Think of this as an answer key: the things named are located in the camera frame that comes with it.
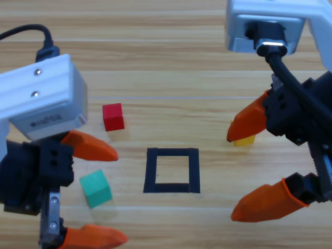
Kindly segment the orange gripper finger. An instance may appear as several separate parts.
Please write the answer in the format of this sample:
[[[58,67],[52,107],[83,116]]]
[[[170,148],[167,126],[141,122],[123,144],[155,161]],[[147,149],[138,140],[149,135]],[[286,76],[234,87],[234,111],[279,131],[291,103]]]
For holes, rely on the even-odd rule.
[[[128,237],[119,230],[88,224],[80,229],[67,228],[59,248],[116,248],[127,241]]]
[[[294,173],[274,185],[262,185],[244,196],[231,214],[235,222],[257,223],[283,218],[313,202],[324,202],[320,179]]]

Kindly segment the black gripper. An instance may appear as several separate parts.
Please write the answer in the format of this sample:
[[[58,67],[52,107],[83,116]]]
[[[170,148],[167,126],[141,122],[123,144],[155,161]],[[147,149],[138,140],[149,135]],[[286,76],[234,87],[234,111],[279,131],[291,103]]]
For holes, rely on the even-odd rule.
[[[103,140],[71,130],[61,143],[7,142],[1,161],[1,204],[5,212],[40,215],[40,248],[60,248],[67,229],[60,217],[60,188],[74,180],[73,156],[88,161],[117,161]]]
[[[331,200],[331,128],[323,129],[320,119],[309,113],[276,75],[272,75],[271,87],[236,114],[227,141],[245,139],[267,129],[298,146],[307,143],[317,174],[294,174],[286,179],[287,185],[306,204]]]

